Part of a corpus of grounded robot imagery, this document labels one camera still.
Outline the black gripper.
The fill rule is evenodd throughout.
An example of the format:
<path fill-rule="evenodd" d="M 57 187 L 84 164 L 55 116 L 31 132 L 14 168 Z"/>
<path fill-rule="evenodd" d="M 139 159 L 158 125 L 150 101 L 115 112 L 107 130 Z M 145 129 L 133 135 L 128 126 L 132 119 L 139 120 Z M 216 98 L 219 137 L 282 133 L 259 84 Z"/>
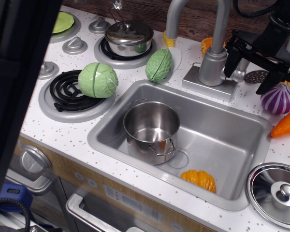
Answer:
<path fill-rule="evenodd" d="M 257 89 L 257 95 L 263 95 L 285 82 L 290 78 L 290 52 L 284 46 L 289 35 L 290 23 L 279 18 L 271 18 L 261 34 L 232 30 L 232 37 L 226 45 L 225 76 L 231 78 L 233 74 L 236 77 L 243 74 L 244 58 L 269 71 Z"/>

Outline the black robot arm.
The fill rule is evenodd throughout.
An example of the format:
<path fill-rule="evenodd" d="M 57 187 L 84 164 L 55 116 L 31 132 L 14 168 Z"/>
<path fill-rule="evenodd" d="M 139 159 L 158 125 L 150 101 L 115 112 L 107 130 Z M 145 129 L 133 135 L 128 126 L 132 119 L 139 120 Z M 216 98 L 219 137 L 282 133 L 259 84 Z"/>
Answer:
<path fill-rule="evenodd" d="M 280 82 L 290 81 L 290 52 L 284 46 L 290 36 L 290 0 L 278 0 L 268 10 L 269 23 L 263 33 L 238 29 L 226 44 L 228 58 L 224 74 L 230 78 L 242 59 L 256 64 L 269 73 L 256 91 L 262 95 Z"/>

